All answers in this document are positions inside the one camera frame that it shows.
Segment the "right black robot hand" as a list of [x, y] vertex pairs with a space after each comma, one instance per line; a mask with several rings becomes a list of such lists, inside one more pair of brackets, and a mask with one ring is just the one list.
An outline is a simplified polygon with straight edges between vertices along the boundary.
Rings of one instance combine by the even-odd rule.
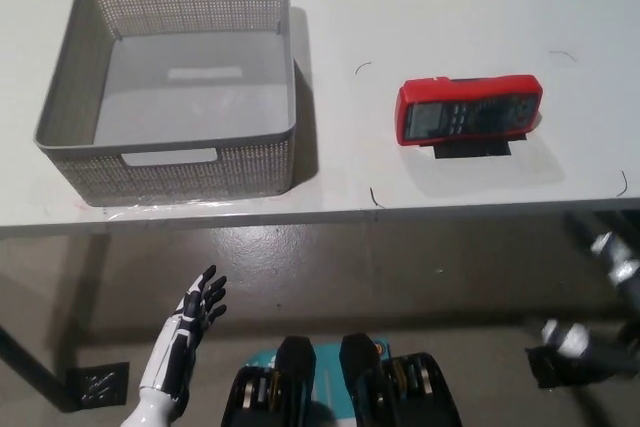
[[[573, 213], [563, 217], [564, 227], [591, 257], [596, 259], [614, 290], [639, 313], [639, 252], [615, 230], [595, 233], [587, 222]], [[561, 357], [583, 361], [616, 373], [639, 373], [639, 356], [622, 345], [594, 337], [582, 324], [562, 324], [548, 319], [541, 328], [544, 346]]]

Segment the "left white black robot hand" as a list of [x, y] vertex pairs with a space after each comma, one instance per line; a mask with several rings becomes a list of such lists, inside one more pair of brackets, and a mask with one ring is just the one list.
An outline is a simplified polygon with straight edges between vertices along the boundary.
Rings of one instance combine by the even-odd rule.
[[217, 276], [211, 265], [186, 290], [165, 321], [144, 370], [140, 388], [149, 388], [177, 399], [188, 387], [196, 350], [204, 334], [227, 310], [222, 303], [227, 278]]

